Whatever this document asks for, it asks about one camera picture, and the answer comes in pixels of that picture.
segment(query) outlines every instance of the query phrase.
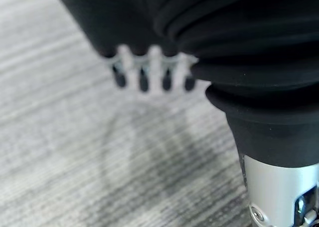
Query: floor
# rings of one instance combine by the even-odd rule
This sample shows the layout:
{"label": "floor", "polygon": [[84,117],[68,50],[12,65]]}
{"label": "floor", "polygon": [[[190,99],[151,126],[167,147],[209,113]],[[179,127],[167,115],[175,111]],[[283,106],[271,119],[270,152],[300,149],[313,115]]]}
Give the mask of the floor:
{"label": "floor", "polygon": [[0,0],[0,227],[245,227],[224,114],[174,87],[118,89],[59,0]]}

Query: striped carpet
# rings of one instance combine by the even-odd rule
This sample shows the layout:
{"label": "striped carpet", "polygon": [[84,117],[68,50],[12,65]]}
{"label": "striped carpet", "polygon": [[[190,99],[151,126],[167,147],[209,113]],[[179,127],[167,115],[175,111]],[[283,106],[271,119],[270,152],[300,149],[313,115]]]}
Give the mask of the striped carpet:
{"label": "striped carpet", "polygon": [[245,227],[247,196],[224,114],[198,82],[114,85],[58,0],[0,0],[1,227]]}

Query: gray carpet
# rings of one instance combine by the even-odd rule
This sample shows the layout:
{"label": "gray carpet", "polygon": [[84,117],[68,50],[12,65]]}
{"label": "gray carpet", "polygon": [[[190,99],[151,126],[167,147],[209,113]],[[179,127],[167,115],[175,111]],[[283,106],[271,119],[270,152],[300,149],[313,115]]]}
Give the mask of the gray carpet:
{"label": "gray carpet", "polygon": [[58,0],[0,0],[1,227],[245,227],[247,196],[224,114],[198,82],[129,86]]}

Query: metal bolt head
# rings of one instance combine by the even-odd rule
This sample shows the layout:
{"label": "metal bolt head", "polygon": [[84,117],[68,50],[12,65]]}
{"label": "metal bolt head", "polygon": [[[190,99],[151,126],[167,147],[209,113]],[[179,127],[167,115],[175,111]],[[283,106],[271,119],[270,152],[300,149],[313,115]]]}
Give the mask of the metal bolt head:
{"label": "metal bolt head", "polygon": [[253,206],[251,206],[251,213],[253,214],[253,216],[255,217],[256,220],[258,220],[260,222],[264,222],[265,221],[265,219],[264,219],[263,215],[260,213],[260,211],[258,211]]}

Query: metal screw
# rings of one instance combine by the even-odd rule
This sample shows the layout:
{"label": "metal screw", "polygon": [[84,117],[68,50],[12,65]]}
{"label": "metal screw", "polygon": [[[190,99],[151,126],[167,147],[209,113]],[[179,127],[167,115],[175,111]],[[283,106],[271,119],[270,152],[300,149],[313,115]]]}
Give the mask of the metal screw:
{"label": "metal screw", "polygon": [[251,206],[251,212],[253,213],[254,217],[260,221],[260,222],[264,222],[264,217],[263,215],[260,213],[260,211],[258,211],[255,207]]}

